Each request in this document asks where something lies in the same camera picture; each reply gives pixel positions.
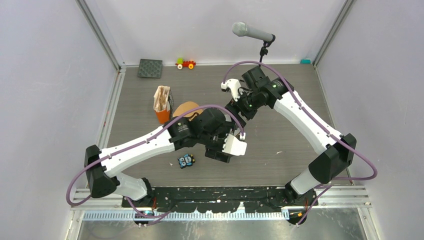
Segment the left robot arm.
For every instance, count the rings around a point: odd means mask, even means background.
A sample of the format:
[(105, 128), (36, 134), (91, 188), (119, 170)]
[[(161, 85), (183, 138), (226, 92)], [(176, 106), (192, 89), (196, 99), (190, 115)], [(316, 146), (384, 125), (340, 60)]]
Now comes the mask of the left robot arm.
[(228, 121), (217, 108), (207, 108), (192, 117), (178, 116), (154, 131), (118, 146), (99, 149), (92, 145), (85, 152), (86, 177), (90, 196), (98, 199), (110, 194), (121, 195), (148, 207), (153, 190), (146, 178), (134, 178), (123, 170), (155, 156), (205, 146), (205, 156), (228, 162), (232, 156), (246, 152), (245, 134), (236, 137), (235, 123)]

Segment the orange coffee filter bag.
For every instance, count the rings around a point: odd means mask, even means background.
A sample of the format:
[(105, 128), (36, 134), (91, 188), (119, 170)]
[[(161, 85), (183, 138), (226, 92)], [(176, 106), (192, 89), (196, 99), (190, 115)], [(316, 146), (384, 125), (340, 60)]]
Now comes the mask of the orange coffee filter bag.
[(160, 124), (169, 121), (173, 115), (174, 99), (169, 86), (159, 85), (153, 96), (153, 110)]

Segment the brown paper coffee filter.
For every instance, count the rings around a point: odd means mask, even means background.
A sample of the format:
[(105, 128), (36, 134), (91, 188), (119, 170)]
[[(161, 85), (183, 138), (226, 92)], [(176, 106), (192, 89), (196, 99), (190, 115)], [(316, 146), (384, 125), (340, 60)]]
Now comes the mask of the brown paper coffee filter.
[[(186, 101), (182, 104), (180, 104), (174, 111), (172, 114), (172, 117), (178, 117), (181, 114), (190, 111), (192, 109), (195, 109), (199, 107), (199, 105), (193, 101)], [(203, 109), (198, 109), (195, 110), (193, 112), (191, 112), (190, 114), (186, 114), (184, 115), (185, 118), (188, 118), (189, 121), (191, 121), (193, 118), (195, 118), (196, 116), (200, 115), (204, 110)]]

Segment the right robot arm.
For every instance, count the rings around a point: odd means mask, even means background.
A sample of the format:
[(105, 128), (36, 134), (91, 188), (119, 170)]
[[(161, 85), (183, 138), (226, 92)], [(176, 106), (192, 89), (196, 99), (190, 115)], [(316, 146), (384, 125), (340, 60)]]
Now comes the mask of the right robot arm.
[(227, 109), (250, 120), (258, 108), (268, 106), (285, 117), (308, 140), (317, 158), (285, 185), (285, 198), (291, 205), (299, 205), (306, 192), (320, 184), (327, 184), (352, 164), (357, 144), (352, 134), (343, 135), (323, 121), (300, 98), (294, 87), (279, 75), (270, 80), (257, 65), (242, 75), (247, 85), (240, 93), (239, 80), (224, 79), (220, 87), (231, 92), (232, 102)]

